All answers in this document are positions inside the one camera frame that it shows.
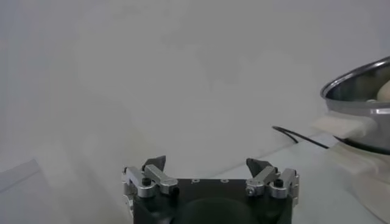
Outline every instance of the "white wall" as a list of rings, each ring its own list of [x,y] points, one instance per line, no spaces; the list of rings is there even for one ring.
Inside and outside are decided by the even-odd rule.
[[[124,220],[123,165],[209,177],[313,134],[320,88],[390,54],[385,0],[1,4],[0,171],[35,158],[72,223]]]

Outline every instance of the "metal pot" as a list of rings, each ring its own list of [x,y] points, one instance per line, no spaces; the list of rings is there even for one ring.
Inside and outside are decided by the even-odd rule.
[[[356,68],[326,84],[329,113],[314,123],[360,149],[390,155],[390,102],[375,101],[390,80],[390,57]]]

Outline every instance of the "pot handle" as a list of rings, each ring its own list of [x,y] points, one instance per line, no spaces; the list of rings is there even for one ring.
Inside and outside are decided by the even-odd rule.
[[[329,111],[325,116],[312,123],[311,126],[345,139],[366,136],[377,128],[377,123],[370,117]]]

